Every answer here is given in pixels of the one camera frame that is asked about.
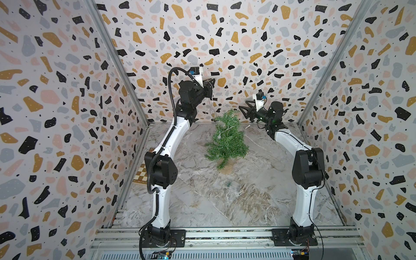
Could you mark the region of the clear string light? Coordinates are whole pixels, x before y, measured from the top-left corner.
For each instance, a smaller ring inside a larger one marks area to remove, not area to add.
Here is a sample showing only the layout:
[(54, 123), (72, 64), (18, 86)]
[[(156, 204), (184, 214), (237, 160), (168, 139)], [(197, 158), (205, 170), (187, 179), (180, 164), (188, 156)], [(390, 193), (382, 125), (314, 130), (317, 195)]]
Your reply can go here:
[(244, 131), (242, 130), (240, 115), (241, 111), (235, 108), (229, 109), (221, 115), (215, 113), (213, 118), (216, 127), (214, 140), (223, 142), (243, 140)]

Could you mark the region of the small green christmas tree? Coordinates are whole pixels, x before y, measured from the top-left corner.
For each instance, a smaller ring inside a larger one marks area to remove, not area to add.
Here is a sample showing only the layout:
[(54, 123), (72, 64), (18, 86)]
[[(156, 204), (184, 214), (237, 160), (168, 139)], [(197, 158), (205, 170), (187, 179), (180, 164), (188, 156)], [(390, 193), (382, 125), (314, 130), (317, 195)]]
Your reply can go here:
[(205, 144), (205, 158), (217, 162), (217, 169), (222, 170), (233, 159), (244, 158), (249, 147), (244, 141), (244, 132), (237, 112), (230, 110), (215, 118), (216, 129), (212, 140)]

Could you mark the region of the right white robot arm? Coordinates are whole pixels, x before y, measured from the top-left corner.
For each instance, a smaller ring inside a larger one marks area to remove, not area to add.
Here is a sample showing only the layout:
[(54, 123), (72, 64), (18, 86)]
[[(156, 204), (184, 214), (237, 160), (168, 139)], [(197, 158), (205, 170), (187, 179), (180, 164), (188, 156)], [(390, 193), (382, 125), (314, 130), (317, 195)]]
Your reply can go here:
[(247, 100), (247, 105), (239, 106), (239, 110), (251, 122), (263, 122), (267, 135), (294, 157), (292, 178), (297, 187), (295, 211), (290, 218), (290, 225), (286, 231), (272, 231), (274, 243), (276, 246), (296, 247), (317, 245), (313, 208), (317, 191), (325, 186), (323, 150), (307, 145), (291, 133), (282, 121), (285, 111), (281, 102), (272, 102), (268, 109), (264, 108), (264, 103), (265, 99)]

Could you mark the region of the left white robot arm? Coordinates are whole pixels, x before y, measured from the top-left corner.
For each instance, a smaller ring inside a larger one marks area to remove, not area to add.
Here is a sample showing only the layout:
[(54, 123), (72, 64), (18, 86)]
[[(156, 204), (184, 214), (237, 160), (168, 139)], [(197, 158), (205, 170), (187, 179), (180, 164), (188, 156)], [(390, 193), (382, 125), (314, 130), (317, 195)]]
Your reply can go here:
[(142, 229), (148, 243), (164, 246), (171, 241), (170, 191), (178, 176), (174, 156), (185, 133), (196, 121), (197, 107), (204, 99), (212, 99), (215, 81), (179, 83), (179, 99), (173, 102), (171, 126), (154, 151), (145, 154), (147, 191), (153, 195), (152, 218)]

